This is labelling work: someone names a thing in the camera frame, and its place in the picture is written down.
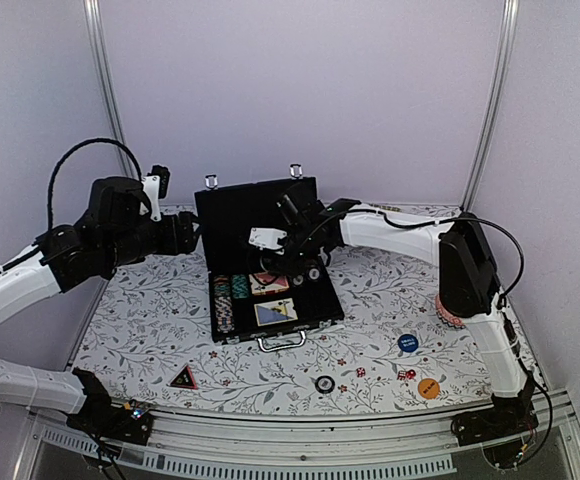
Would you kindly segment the blue card deck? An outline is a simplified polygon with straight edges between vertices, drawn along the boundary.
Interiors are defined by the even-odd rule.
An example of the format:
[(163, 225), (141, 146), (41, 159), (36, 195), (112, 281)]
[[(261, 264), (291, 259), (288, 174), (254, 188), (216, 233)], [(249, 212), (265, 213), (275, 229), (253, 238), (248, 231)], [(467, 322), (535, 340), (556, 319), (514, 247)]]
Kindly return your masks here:
[(296, 321), (298, 315), (292, 298), (257, 303), (254, 312), (258, 326), (270, 326)]

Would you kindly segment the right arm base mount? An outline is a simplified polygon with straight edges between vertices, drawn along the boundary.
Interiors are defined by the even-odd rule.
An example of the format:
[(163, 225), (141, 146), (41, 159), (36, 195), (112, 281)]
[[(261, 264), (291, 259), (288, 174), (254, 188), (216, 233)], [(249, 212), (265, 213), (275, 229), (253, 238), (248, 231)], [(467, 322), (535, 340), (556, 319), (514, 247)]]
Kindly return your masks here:
[(450, 430), (460, 446), (472, 445), (535, 429), (538, 420), (530, 398), (491, 397), (492, 406), (455, 415)]

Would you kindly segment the black poker case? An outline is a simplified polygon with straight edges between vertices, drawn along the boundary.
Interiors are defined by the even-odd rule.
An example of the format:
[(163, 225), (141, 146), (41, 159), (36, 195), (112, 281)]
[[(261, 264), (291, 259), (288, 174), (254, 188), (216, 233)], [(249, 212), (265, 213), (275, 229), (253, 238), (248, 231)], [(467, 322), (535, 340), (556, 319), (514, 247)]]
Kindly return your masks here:
[(344, 312), (318, 248), (325, 218), (313, 177), (198, 191), (211, 335), (238, 343), (336, 324)]

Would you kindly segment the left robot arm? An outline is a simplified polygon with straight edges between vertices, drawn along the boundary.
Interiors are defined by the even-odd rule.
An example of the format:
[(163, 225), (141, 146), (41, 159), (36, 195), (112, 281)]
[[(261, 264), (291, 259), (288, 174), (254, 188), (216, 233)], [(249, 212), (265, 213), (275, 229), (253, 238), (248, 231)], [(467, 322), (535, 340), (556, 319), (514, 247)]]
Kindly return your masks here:
[[(164, 215), (160, 202), (170, 172), (160, 165), (135, 177), (96, 180), (86, 211), (73, 224), (47, 229), (0, 266), (0, 325), (46, 299), (85, 281), (111, 279), (116, 270), (151, 255), (192, 253), (199, 239), (197, 217), (187, 211)], [(48, 371), (0, 359), (0, 405), (54, 409), (80, 416), (98, 434), (118, 426), (118, 412), (97, 377), (81, 369)]]

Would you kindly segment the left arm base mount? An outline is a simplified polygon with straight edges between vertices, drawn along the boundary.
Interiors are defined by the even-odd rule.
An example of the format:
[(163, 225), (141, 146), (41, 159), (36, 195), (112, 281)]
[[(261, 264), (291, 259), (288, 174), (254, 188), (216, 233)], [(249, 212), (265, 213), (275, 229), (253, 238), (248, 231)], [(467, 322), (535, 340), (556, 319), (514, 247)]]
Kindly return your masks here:
[(154, 417), (146, 410), (129, 409), (102, 402), (85, 403), (78, 413), (68, 414), (66, 425), (96, 438), (146, 446)]

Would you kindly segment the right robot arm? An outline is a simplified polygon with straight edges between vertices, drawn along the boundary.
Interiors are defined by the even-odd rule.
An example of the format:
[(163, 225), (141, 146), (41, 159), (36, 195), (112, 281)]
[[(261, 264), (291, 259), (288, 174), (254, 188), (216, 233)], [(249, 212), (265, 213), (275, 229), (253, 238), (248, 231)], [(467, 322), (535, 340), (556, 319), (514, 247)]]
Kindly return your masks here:
[(336, 247), (374, 248), (414, 257), (438, 269), (437, 310), (469, 331), (490, 374), (492, 409), (487, 427), (507, 436), (532, 410), (538, 384), (523, 364), (518, 336), (507, 313), (510, 289), (498, 278), (484, 228), (490, 221), (463, 212), (425, 217), (342, 198), (329, 206), (286, 192), (276, 206), (280, 227), (253, 227), (250, 245), (262, 252), (265, 270), (296, 277), (308, 260)]

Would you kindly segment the black triangle card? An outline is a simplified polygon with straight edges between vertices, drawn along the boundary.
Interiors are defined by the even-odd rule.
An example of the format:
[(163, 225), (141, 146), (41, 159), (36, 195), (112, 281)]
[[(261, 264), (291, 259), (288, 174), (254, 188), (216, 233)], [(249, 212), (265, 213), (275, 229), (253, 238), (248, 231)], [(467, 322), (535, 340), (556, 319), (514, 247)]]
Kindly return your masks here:
[(189, 364), (186, 364), (169, 382), (170, 388), (197, 390), (198, 385)]

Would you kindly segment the red card deck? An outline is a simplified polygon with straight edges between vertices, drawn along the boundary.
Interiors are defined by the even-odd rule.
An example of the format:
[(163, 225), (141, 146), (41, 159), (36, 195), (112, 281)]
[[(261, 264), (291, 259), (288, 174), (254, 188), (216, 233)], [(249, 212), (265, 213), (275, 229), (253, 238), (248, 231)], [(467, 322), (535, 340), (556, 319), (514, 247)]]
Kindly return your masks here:
[(285, 276), (261, 272), (249, 275), (250, 289), (254, 296), (273, 295), (289, 289)]

